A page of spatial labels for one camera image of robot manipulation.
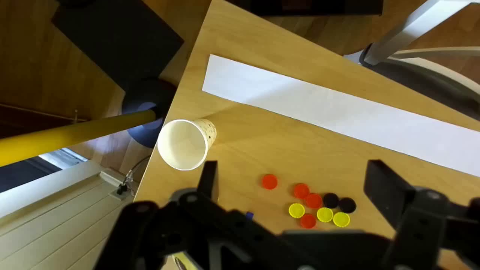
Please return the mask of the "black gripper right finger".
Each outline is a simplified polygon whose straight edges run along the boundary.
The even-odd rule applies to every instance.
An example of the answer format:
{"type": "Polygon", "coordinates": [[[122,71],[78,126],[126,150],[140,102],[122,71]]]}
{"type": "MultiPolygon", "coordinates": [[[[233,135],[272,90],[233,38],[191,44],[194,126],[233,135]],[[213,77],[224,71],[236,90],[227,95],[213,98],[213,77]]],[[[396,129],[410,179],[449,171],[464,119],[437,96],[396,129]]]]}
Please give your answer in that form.
{"type": "Polygon", "coordinates": [[[383,161],[369,161],[363,192],[384,219],[396,228],[416,189],[383,161]]]}

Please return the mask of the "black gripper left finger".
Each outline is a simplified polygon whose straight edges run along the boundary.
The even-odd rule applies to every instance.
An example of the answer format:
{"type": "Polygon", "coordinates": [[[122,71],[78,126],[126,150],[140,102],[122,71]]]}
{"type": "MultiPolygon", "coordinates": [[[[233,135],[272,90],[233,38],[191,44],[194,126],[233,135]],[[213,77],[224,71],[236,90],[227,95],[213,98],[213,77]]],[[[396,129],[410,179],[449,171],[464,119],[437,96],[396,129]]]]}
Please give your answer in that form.
{"type": "Polygon", "coordinates": [[[203,173],[200,177],[200,183],[197,186],[197,191],[212,201],[218,200],[218,162],[216,161],[207,161],[203,167],[203,173]]]}

